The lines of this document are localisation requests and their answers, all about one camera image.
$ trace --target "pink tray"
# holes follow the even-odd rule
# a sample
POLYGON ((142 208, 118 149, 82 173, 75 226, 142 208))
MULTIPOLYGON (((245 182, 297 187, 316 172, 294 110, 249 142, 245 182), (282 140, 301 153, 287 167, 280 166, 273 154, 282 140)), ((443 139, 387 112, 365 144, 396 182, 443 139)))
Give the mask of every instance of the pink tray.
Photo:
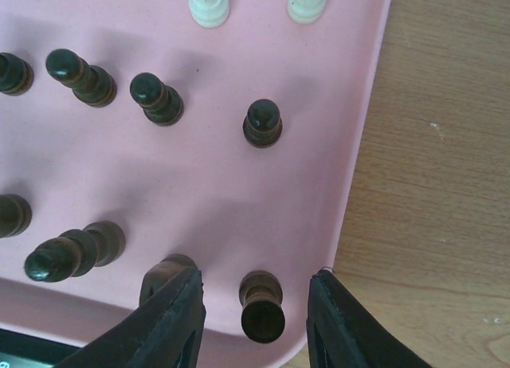
POLYGON ((1 1, 0 51, 28 61, 35 81, 0 96, 0 192, 27 198, 34 214, 0 242, 0 327, 82 346, 137 307, 149 268, 184 253, 203 272, 199 366, 288 361, 306 339, 310 277, 335 258, 390 0, 328 0, 312 25, 292 22, 287 0, 230 0, 217 29, 196 25, 187 0, 1 1), (51 79, 56 48, 109 71, 113 104, 88 108, 51 79), (139 72, 182 95, 173 127, 131 100, 139 72), (260 98, 284 122, 264 150, 241 130, 260 98), (56 284, 25 277, 39 243, 98 219, 127 234, 118 261, 56 284), (239 284, 255 269, 284 292, 287 325, 269 345, 241 329, 239 284))

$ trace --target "robotic claw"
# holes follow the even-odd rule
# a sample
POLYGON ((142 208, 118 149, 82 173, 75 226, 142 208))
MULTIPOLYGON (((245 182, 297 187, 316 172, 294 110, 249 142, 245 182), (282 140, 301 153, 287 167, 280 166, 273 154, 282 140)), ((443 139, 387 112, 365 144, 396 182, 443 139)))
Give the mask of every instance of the robotic claw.
MULTIPOLYGON (((143 278, 137 310, 55 367, 194 368, 206 318, 202 298, 193 261, 170 256, 143 278)), ((310 282, 306 327, 311 368, 431 368, 324 269, 310 282)))

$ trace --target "wood grain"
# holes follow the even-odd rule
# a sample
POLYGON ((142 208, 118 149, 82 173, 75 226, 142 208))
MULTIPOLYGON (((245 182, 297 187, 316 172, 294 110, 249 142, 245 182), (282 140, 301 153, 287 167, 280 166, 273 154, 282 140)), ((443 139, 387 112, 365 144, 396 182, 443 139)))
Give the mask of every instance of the wood grain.
POLYGON ((393 0, 336 276, 432 366, 510 367, 509 219, 510 0, 393 0))

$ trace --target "white chess piece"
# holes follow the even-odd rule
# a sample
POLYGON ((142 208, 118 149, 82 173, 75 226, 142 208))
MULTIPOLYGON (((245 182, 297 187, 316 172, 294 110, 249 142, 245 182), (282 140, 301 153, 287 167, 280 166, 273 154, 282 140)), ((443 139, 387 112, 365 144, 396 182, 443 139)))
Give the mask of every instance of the white chess piece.
POLYGON ((326 8, 326 0, 288 0, 290 18, 300 24, 310 24, 320 18, 326 8))
POLYGON ((229 17, 229 0, 190 0, 190 11, 199 25, 215 28, 229 17))

